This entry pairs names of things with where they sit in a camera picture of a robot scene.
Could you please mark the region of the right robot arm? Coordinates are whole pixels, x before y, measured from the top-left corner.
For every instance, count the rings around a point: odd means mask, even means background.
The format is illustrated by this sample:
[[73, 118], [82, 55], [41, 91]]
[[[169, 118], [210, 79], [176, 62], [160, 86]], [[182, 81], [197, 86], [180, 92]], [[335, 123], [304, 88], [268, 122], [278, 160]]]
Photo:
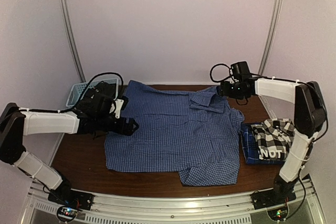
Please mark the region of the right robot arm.
[[294, 105], [294, 139], [274, 188], [269, 192], [272, 203], [279, 204], [289, 196], [308, 161], [313, 145], [328, 130], [328, 114], [316, 81], [301, 82], [251, 73], [245, 61], [228, 66], [228, 76], [218, 81], [217, 92], [236, 100], [247, 100], [252, 95], [271, 97]]

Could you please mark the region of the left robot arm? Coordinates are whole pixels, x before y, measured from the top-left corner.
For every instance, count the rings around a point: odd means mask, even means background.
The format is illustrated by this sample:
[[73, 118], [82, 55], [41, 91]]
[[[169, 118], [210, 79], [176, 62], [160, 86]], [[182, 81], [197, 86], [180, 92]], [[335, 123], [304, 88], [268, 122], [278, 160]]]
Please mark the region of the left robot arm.
[[1, 161], [41, 182], [64, 205], [71, 205], [76, 197], [70, 181], [29, 152], [23, 138], [96, 132], [130, 136], [139, 125], [134, 119], [121, 116], [128, 98], [116, 97], [115, 93], [113, 86], [104, 83], [82, 93], [73, 107], [64, 110], [24, 109], [9, 103], [1, 115]]

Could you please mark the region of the blue small-check shirt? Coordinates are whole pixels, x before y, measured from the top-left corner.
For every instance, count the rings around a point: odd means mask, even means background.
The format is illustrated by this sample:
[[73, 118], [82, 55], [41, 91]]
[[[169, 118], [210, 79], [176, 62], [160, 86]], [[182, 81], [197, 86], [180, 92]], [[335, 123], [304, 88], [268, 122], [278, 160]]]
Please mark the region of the blue small-check shirt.
[[239, 131], [244, 115], [216, 87], [157, 90], [131, 80], [122, 116], [139, 128], [130, 136], [109, 133], [106, 167], [124, 173], [178, 172], [187, 186], [237, 182]]

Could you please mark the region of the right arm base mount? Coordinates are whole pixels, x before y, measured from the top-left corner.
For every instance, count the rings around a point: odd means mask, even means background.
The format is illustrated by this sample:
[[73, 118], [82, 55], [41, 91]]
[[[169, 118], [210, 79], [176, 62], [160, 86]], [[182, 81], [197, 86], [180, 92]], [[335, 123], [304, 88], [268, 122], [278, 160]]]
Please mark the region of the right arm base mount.
[[274, 180], [273, 189], [254, 191], [251, 196], [254, 209], [267, 208], [268, 216], [273, 221], [285, 221], [289, 217], [288, 202], [296, 199], [293, 192], [295, 183], [298, 181], [286, 182], [279, 175]]

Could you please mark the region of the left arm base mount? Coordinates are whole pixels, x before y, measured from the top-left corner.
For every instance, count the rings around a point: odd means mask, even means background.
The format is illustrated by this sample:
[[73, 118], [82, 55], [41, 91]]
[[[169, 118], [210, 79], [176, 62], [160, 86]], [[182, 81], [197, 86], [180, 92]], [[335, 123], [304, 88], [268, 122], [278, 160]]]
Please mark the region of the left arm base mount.
[[48, 200], [60, 205], [56, 210], [60, 223], [70, 223], [80, 212], [91, 209], [94, 195], [73, 190], [69, 181], [62, 181], [56, 189], [51, 189], [43, 182], [41, 184], [43, 191], [48, 194]]

